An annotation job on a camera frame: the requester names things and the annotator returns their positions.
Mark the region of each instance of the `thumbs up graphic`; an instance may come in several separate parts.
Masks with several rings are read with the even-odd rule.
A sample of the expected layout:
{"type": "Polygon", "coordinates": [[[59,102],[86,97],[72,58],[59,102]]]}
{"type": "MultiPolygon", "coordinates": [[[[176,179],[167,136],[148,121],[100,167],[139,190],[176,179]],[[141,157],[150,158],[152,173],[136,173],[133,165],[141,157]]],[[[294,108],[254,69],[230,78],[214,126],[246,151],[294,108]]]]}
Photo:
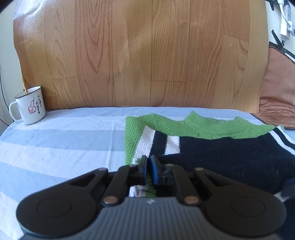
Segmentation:
{"type": "Polygon", "coordinates": [[[34,106],[34,101],[31,102],[31,105],[28,107],[29,113],[33,114],[36,111],[36,107],[34,106]]]}

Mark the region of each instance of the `wooden headboard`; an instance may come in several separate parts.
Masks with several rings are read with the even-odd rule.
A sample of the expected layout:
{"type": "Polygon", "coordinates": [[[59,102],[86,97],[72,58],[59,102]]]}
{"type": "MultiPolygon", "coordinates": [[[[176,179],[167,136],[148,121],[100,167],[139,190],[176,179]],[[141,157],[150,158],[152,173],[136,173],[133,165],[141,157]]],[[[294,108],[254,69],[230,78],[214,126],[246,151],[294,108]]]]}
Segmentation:
{"type": "Polygon", "coordinates": [[[14,45],[48,110],[190,106],[258,111],[264,0],[19,0],[14,45]]]}

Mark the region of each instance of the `metal rivet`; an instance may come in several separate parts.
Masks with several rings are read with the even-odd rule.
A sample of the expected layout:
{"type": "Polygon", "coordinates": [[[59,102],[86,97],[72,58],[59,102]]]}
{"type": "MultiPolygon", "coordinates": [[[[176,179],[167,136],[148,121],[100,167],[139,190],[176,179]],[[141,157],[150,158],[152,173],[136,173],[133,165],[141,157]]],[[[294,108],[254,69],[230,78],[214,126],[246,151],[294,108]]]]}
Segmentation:
{"type": "Polygon", "coordinates": [[[184,201],[187,203],[187,204],[196,204],[198,203],[200,200],[198,197],[196,196],[187,196],[184,198],[184,201]]]}
{"type": "Polygon", "coordinates": [[[118,199],[115,196],[107,196],[103,199],[105,204],[115,204],[117,201],[118,199]]]}

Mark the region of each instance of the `blue and white striped sheet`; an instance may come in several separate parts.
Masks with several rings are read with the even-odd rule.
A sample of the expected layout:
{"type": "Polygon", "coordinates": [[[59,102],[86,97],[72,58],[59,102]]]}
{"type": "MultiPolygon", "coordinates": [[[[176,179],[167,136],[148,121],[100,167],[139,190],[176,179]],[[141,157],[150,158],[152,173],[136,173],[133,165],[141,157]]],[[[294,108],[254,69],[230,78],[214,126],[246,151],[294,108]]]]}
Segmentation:
{"type": "MultiPolygon", "coordinates": [[[[0,240],[22,235],[15,210],[27,195],[98,167],[116,171],[124,165],[126,116],[156,113],[183,120],[191,111],[216,119],[240,116],[262,124],[235,110],[132,107],[57,110],[32,125],[22,121],[10,125],[0,136],[0,240]]],[[[295,131],[288,134],[295,140],[295,131]]]]}

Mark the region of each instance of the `mug handle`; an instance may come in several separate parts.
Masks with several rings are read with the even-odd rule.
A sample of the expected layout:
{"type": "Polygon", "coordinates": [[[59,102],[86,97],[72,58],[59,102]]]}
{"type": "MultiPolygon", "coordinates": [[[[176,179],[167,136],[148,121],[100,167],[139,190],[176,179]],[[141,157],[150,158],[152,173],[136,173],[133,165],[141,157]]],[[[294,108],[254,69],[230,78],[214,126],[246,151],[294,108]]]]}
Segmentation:
{"type": "Polygon", "coordinates": [[[10,114],[11,118],[12,118],[14,121],[17,121],[17,119],[15,119],[14,116],[12,115],[11,107],[12,107],[12,105],[14,105],[14,104],[16,104],[16,103],[17,103],[17,102],[14,101],[14,102],[12,102],[11,104],[9,104],[9,114],[10,114]]]}

